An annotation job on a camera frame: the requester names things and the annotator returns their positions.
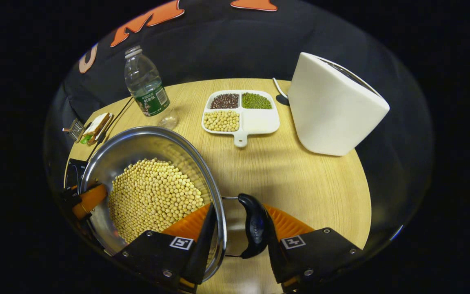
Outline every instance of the wooden tabletop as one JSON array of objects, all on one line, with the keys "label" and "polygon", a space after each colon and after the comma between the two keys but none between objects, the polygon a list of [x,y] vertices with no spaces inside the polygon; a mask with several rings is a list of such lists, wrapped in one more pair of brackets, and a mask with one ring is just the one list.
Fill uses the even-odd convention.
[{"label": "wooden tabletop", "polygon": [[[290,82],[278,81],[287,93]],[[222,196],[243,192],[284,210],[315,229],[332,227],[363,248],[371,225],[369,188],[356,151],[346,156],[312,153],[300,143],[289,106],[276,102],[280,128],[267,135],[248,137],[248,145],[235,147],[233,136],[209,134],[201,117],[209,95],[215,91],[245,89],[278,95],[273,80],[233,78],[203,80],[165,87],[179,123],[174,131],[201,153]],[[129,98],[94,112],[118,114]],[[108,131],[108,138],[141,125],[157,125],[158,116],[145,117],[136,103],[130,103]],[[86,160],[94,146],[74,144],[69,158]],[[227,253],[240,254],[247,246],[244,234],[246,214],[235,200],[224,200],[227,216]],[[280,294],[267,249],[250,259],[225,257],[220,269],[199,286],[198,293]]]}]

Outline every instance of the black cloth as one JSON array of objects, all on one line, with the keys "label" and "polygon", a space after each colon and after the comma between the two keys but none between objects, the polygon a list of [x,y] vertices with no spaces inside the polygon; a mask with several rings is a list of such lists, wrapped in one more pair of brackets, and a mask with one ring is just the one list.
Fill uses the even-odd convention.
[{"label": "black cloth", "polygon": [[142,47],[164,85],[216,78],[291,80],[300,52],[308,52],[350,69],[390,105],[356,148],[372,204],[366,249],[376,252],[386,245],[416,211],[432,170],[433,132],[425,97],[406,67],[367,33],[306,2],[274,4],[278,11],[264,12],[224,2],[181,1],[185,13],[180,17],[130,32],[112,48],[115,30],[99,40],[95,63],[84,74],[78,63],[73,65],[47,118],[44,152],[52,188],[62,188],[73,143],[60,129],[129,95],[123,77],[128,48]]}]

